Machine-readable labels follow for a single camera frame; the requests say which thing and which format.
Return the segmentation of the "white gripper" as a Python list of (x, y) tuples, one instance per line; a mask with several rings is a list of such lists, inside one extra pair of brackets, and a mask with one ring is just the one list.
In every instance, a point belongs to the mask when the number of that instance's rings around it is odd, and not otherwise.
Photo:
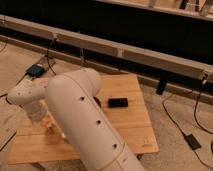
[(40, 122), (47, 115), (47, 107), (42, 101), (33, 101), (27, 104), (25, 111), (32, 122)]

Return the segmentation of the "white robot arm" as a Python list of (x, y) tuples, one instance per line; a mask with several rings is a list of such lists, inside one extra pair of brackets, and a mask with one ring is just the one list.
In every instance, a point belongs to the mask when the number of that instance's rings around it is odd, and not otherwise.
[(43, 119), (44, 100), (88, 171), (145, 171), (127, 143), (111, 125), (94, 97), (101, 76), (91, 68), (59, 74), (35, 84), (25, 80), (7, 95), (33, 121)]

